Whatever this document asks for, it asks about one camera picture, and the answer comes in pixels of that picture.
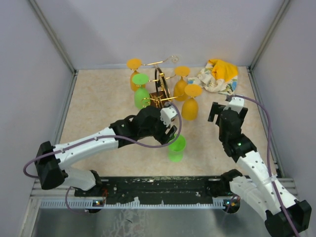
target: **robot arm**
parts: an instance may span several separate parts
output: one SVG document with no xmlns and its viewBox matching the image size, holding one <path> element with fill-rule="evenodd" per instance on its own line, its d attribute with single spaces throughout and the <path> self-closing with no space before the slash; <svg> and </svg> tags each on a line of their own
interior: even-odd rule
<svg viewBox="0 0 316 237">
<path fill-rule="evenodd" d="M 228 192 L 244 199 L 265 221 L 266 228 L 273 237 L 293 236 L 281 205 L 275 194 L 272 182 L 277 186 L 281 200 L 298 232 L 308 228 L 311 206 L 307 201 L 298 201 L 276 178 L 269 176 L 268 168 L 263 162 L 257 148 L 251 140 L 241 133 L 241 126 L 247 113 L 243 107 L 244 99 L 233 97 L 227 106 L 214 102 L 208 118 L 219 126 L 219 140 L 225 153 L 245 170 L 252 183 L 239 171 L 231 170 L 221 176 Z"/>
<path fill-rule="evenodd" d="M 177 130 L 175 126 L 171 127 L 171 121 L 176 116 L 173 106 L 163 109 L 148 106 L 136 116 L 118 120 L 79 140 L 55 146 L 50 142 L 42 143 L 37 156 L 56 152 L 35 162 L 42 189 L 53 189 L 62 184 L 84 191 L 101 187 L 102 182 L 96 171 L 79 170 L 70 166 L 96 153 L 117 149 L 132 144 L 131 140 L 138 141 L 148 136 L 166 144 Z"/>
</svg>

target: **yellow towel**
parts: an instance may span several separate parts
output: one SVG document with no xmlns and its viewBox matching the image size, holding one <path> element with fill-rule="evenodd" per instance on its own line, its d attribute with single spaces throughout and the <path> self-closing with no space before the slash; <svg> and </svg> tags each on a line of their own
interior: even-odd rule
<svg viewBox="0 0 316 237">
<path fill-rule="evenodd" d="M 231 63 L 224 62 L 220 59 L 210 59 L 208 63 L 213 65 L 212 75 L 216 80 L 224 79 L 225 82 L 229 82 L 238 75 L 237 67 Z"/>
<path fill-rule="evenodd" d="M 195 77 L 188 78 L 188 84 L 197 84 L 210 92 L 224 95 L 234 93 L 238 80 L 238 68 L 220 59 L 210 59 Z"/>
</svg>

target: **gray wall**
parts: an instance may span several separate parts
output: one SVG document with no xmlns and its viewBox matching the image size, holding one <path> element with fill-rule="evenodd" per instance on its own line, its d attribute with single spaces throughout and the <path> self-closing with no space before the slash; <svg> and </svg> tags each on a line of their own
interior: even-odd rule
<svg viewBox="0 0 316 237">
<path fill-rule="evenodd" d="M 282 165 L 294 178 L 300 198 L 312 208 L 316 202 L 315 10 L 315 0 L 293 1 L 255 70 Z M 312 215 L 310 229 L 316 235 Z"/>
<path fill-rule="evenodd" d="M 0 32 L 0 235 L 16 237 L 34 182 L 23 165 L 52 139 L 72 75 L 26 0 L 0 1 Z"/>
<path fill-rule="evenodd" d="M 282 0 L 37 0 L 74 66 L 125 66 L 177 54 L 249 65 Z"/>
</svg>

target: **purple cable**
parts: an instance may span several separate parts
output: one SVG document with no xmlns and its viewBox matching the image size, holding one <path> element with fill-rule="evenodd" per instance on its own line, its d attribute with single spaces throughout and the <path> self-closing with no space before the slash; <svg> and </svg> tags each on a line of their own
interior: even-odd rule
<svg viewBox="0 0 316 237">
<path fill-rule="evenodd" d="M 265 114 L 267 116 L 267 119 L 268 119 L 267 166 L 268 166 L 269 176 L 272 177 L 272 170 L 271 170 L 271 164 L 270 164 L 270 145 L 271 145 L 271 131 L 272 131 L 272 129 L 271 129 L 271 119 L 270 119 L 270 115 L 269 115 L 267 109 L 264 107 L 264 105 L 262 105 L 258 101 L 254 100 L 254 99 L 251 99 L 249 97 L 246 97 L 246 96 L 234 94 L 234 95 L 230 95 L 229 97 L 230 98 L 232 98 L 232 97 L 239 97 L 239 98 L 242 98 L 242 99 L 245 99 L 245 100 L 249 100 L 249 101 L 257 104 L 258 106 L 260 106 L 261 109 L 265 112 Z M 293 224 L 293 222 L 292 222 L 292 220 L 291 220 L 291 218 L 290 218 L 290 216 L 289 216 L 289 214 L 288 214 L 288 212 L 287 212 L 287 210 L 286 210 L 286 208 L 285 208 L 285 206 L 283 204 L 282 198 L 281 198 L 281 196 L 280 196 L 280 194 L 279 194 L 279 192 L 277 190 L 277 185 L 275 184 L 274 181 L 272 181 L 272 185 L 273 185 L 273 188 L 274 188 L 274 190 L 276 192 L 276 197 L 277 197 L 277 199 L 278 199 L 278 201 L 279 201 L 279 203 L 281 205 L 281 209 L 282 209 L 287 221 L 289 222 L 289 224 L 290 224 L 295 236 L 296 237 L 300 237 L 300 234 L 298 233 L 297 229 L 295 228 L 295 226 L 294 226 L 294 224 Z"/>
<path fill-rule="evenodd" d="M 69 210 L 69 211 L 71 211 L 72 213 L 74 213 L 74 214 L 79 214 L 79 215 L 87 215 L 87 214 L 89 214 L 89 213 L 87 213 L 87 212 L 79 212 L 79 211 L 75 211 L 75 210 L 72 210 L 71 209 L 71 207 L 69 206 L 69 204 L 68 204 L 68 194 L 69 194 L 69 191 L 71 190 L 71 187 L 69 187 L 68 189 L 67 189 L 67 192 L 66 192 L 66 195 L 65 195 L 65 204 L 66 204 L 66 207 L 67 207 L 67 209 Z"/>
</svg>

